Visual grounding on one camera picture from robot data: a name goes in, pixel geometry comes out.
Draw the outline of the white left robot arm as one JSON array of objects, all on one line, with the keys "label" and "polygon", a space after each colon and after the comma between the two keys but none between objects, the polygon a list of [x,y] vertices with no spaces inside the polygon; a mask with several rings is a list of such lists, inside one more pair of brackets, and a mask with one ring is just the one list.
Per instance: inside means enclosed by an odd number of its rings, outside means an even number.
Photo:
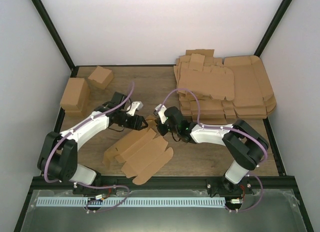
[{"label": "white left robot arm", "polygon": [[147,128],[145,118],[136,114],[142,107],[142,102],[131,101],[129,96],[115,92],[110,101],[94,109],[75,126],[48,133],[37,162],[38,169],[49,183],[70,181],[84,185],[91,194],[97,194],[102,181],[96,178],[95,170],[78,163],[79,149],[113,124],[137,131]]}]

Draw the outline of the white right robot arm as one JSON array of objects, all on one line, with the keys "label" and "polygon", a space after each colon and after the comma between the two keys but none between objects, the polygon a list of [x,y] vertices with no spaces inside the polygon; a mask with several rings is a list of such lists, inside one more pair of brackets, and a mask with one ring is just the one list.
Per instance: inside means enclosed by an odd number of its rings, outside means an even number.
[{"label": "white right robot arm", "polygon": [[232,194],[240,188],[241,180],[267,158],[269,143],[246,121],[227,125],[205,125],[188,121],[177,107],[158,105],[154,109],[156,127],[160,135],[171,133],[176,141],[225,146],[233,162],[222,178],[222,189]]}]

